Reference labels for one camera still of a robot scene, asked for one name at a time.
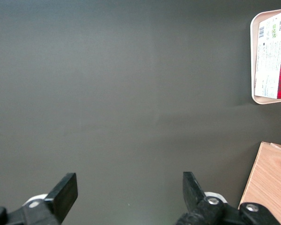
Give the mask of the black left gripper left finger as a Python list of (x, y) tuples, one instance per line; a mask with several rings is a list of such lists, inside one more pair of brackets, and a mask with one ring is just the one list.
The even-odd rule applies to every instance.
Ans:
[(13, 212), (0, 206), (0, 225), (61, 225), (77, 197), (76, 173), (67, 173), (49, 193), (31, 197)]

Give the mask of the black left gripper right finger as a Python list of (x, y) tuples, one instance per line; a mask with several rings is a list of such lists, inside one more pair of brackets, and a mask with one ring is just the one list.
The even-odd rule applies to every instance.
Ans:
[(222, 195), (204, 192), (192, 172), (183, 172), (183, 196), (188, 212), (175, 222), (177, 225), (280, 224), (261, 204), (245, 202), (234, 208)]

